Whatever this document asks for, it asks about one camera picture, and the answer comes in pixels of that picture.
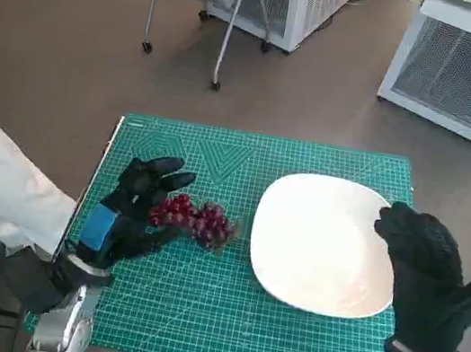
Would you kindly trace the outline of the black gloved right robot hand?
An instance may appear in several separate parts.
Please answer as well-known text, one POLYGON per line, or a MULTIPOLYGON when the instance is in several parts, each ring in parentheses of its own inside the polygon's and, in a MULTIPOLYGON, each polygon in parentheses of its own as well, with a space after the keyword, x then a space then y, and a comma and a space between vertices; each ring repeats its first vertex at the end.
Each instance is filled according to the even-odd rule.
POLYGON ((448 228, 395 202, 380 209, 374 230, 394 272, 395 340, 413 352, 457 352, 471 326, 471 281, 448 228))

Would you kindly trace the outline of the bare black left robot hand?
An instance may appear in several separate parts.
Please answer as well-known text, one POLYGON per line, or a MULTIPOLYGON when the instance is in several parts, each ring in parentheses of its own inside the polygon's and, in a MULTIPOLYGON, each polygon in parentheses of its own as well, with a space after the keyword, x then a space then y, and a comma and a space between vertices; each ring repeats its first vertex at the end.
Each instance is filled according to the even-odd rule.
POLYGON ((97 203, 84 221, 76 256, 91 267, 108 269, 120 260, 130 260, 159 251, 180 235, 177 225, 147 231, 149 213, 170 192, 196 180, 182 172, 185 161, 160 157, 149 161, 134 158, 118 178, 110 194, 97 203))

